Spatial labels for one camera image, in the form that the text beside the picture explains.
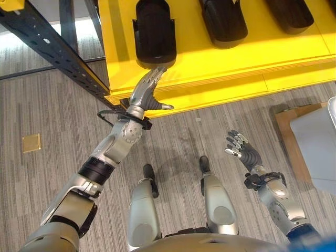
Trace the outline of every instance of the black wrist strap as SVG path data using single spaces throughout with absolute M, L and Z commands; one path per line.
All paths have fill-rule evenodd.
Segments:
M 269 172 L 261 176 L 258 174 L 251 175 L 250 173 L 246 173 L 245 177 L 244 184 L 247 189 L 253 189 L 255 191 L 266 185 L 268 182 L 279 179 L 281 179 L 284 186 L 287 187 L 285 176 L 281 172 Z
M 113 123 L 111 123 L 109 120 L 107 120 L 103 114 L 117 114 L 118 119 L 129 119 L 134 122 L 137 122 L 142 125 L 143 130 L 150 130 L 152 128 L 152 123 L 149 121 L 150 119 L 148 117 L 144 117 L 143 120 L 133 116 L 132 114 L 127 113 L 124 110 L 102 110 L 97 113 L 97 116 L 102 119 L 103 121 L 107 122 L 109 125 L 113 127 Z

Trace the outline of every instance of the brass floor plate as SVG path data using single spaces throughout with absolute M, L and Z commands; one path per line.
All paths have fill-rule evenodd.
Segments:
M 22 137 L 23 153 L 41 149 L 40 134 L 26 135 Z

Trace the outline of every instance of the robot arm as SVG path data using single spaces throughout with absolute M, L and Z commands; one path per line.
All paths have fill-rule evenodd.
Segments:
M 50 203 L 40 227 L 28 238 L 20 252 L 79 250 L 79 238 L 89 230 L 97 213 L 94 199 L 102 192 L 114 168 L 140 139 L 144 112 L 174 109 L 171 105 L 159 103 L 153 96 L 165 71 L 164 68 L 156 68 L 139 81 L 126 114 L 118 117 L 111 133 Z
M 289 194 L 282 173 L 266 173 L 257 150 L 239 132 L 228 133 L 225 152 L 240 159 L 248 170 L 244 181 L 248 189 L 258 191 L 261 201 L 270 212 L 273 222 L 290 241 L 297 238 L 319 237 L 319 234 L 306 219 L 302 207 Z

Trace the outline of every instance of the robot leg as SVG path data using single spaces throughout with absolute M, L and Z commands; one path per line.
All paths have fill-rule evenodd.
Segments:
M 144 166 L 145 178 L 140 180 L 133 191 L 129 209 L 128 250 L 150 244 L 161 238 L 158 214 L 154 205 L 154 197 L 158 197 L 158 189 L 151 165 Z
M 229 195 L 219 179 L 210 171 L 208 158 L 202 156 L 199 163 L 203 172 L 201 189 L 209 230 L 211 233 L 237 235 L 237 215 Z

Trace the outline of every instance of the yellow shelf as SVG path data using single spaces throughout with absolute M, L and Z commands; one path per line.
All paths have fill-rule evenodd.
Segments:
M 138 0 L 100 0 L 99 9 L 112 104 L 128 98 L 148 70 L 136 61 L 132 19 Z M 175 106 L 150 117 L 208 107 L 336 79 L 336 17 L 327 0 L 306 0 L 315 23 L 287 35 L 265 0 L 242 0 L 248 27 L 244 42 L 216 49 L 197 0 L 167 0 L 175 19 L 176 63 L 162 77 L 155 95 Z
M 323 1 L 326 0 L 309 2 L 313 14 L 321 12 L 319 7 Z M 135 19 L 137 2 L 100 1 L 110 89 L 116 99 L 129 97 L 147 72 L 136 62 L 132 19 Z M 198 1 L 171 0 L 168 3 L 175 19 L 178 56 L 175 65 L 160 81 L 158 91 L 320 64 L 335 58 L 330 50 L 332 46 L 326 45 L 320 33 L 325 27 L 323 15 L 316 15 L 316 23 L 304 33 L 287 35 L 276 24 L 264 0 L 242 1 L 249 34 L 241 45 L 220 50 L 211 44 Z M 335 35 L 335 30 L 326 36 L 329 38 L 331 34 Z
M 155 97 L 164 103 L 175 106 L 174 110 L 148 111 L 150 118 L 166 116 L 184 111 L 200 109 L 251 97 L 263 96 L 275 92 L 300 88 L 308 85 L 336 79 L 335 64 L 297 67 L 288 70 L 270 72 L 229 81 L 181 88 L 171 91 L 155 92 Z
M 305 0 L 330 54 L 336 53 L 336 16 L 327 0 Z

